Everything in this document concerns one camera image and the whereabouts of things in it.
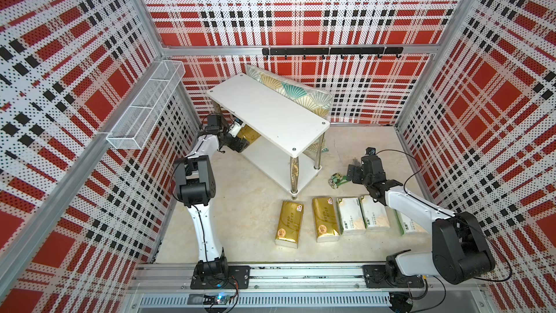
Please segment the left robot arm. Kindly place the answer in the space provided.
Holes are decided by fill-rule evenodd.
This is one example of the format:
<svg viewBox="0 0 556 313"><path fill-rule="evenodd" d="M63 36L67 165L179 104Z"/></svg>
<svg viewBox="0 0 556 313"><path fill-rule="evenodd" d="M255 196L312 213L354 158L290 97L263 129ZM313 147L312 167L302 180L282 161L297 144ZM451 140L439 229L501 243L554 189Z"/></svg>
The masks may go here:
<svg viewBox="0 0 556 313"><path fill-rule="evenodd" d="M207 124L198 134L191 151L174 162L175 192L173 197L190 213L198 242L198 263L193 271L191 289L235 289L242 287L235 274L243 275L247 267L230 267L224 246L214 231L211 200L217 194L211 157L226 146L242 152L249 146L237 135L245 123L234 119L228 123L221 114L207 116Z"/></svg>

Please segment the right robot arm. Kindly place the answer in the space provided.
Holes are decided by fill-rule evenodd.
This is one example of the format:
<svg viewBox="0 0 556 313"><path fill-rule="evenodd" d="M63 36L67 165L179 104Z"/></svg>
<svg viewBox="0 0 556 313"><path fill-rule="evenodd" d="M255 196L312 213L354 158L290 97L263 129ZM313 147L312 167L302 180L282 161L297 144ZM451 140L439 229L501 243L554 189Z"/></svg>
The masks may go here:
<svg viewBox="0 0 556 313"><path fill-rule="evenodd" d="M387 257L388 281L424 275L440 276L457 285L495 269L488 239L473 214L441 208L413 195L401 182L388 179L372 148L359 164L348 166L346 176L348 181L364 186L374 202L401 212L431 236L428 252L409 249Z"/></svg>

